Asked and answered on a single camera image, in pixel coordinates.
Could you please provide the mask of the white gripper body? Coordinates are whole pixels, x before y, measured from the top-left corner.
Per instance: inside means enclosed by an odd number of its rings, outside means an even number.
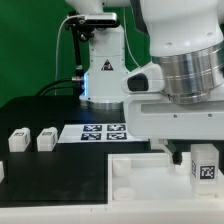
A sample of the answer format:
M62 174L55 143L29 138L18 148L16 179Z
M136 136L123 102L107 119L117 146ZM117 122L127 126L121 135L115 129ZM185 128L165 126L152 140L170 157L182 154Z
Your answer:
M124 101L124 115L139 139L224 140L224 101L177 105L133 94Z

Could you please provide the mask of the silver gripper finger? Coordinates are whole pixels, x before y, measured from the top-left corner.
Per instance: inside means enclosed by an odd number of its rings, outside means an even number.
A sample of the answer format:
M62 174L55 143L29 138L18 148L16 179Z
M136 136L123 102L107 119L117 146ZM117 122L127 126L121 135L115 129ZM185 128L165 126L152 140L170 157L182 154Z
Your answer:
M169 155L170 162L174 165L182 163L182 153L178 150L172 140L164 140L162 142L163 151Z

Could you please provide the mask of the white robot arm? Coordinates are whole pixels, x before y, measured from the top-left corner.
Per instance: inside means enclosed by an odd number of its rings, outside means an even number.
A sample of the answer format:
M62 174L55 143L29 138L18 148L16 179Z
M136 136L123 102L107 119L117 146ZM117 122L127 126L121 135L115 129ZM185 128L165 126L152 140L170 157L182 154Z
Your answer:
M129 132L163 146L224 141L224 0L66 0L87 17L128 4L150 37L151 61L122 80Z

